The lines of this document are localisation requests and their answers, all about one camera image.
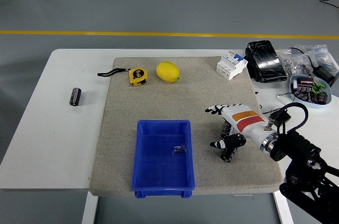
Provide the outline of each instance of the blue plastic bin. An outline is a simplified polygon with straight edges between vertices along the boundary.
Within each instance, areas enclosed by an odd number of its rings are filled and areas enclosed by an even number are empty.
[[[185,151],[174,153],[174,147]],[[195,188],[191,124],[188,120],[140,120],[132,189],[146,196],[192,196]]]

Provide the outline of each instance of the yellow floor line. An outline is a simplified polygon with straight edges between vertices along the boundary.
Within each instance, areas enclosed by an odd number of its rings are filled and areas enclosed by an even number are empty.
[[[168,37],[217,37],[217,38],[277,38],[277,39],[339,39],[339,35],[297,35],[256,33],[190,33],[190,32],[95,32],[95,31],[23,31],[0,30],[0,34],[25,35],[112,35],[112,36],[168,36]]]

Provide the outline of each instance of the yellow lemon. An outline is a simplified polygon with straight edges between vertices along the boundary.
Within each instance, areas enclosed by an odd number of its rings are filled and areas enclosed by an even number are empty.
[[[179,79],[180,70],[175,64],[163,61],[157,66],[157,75],[163,81],[172,83]]]

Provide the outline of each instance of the white circuit breaker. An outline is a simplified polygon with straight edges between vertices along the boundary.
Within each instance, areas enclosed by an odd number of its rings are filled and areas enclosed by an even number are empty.
[[[247,60],[235,52],[229,51],[221,57],[221,61],[217,64],[217,73],[231,80],[234,76],[243,71],[247,65]]]

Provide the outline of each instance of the beige felt mat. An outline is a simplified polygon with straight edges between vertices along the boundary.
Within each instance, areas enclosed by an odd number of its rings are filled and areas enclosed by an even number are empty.
[[[181,77],[177,82],[167,83],[157,77],[155,68],[164,60],[179,67]],[[190,120],[196,185],[193,195],[279,189],[283,180],[278,163],[259,151],[251,140],[238,149],[231,163],[220,159],[222,150],[209,146],[221,139],[224,120],[220,115],[205,113],[206,108],[243,103],[261,114],[247,70],[228,81],[215,71],[219,61],[220,57],[114,60],[114,68],[146,68],[149,81],[132,87],[128,73],[111,78],[90,183],[93,195],[134,195],[131,182],[136,127],[141,119]]]

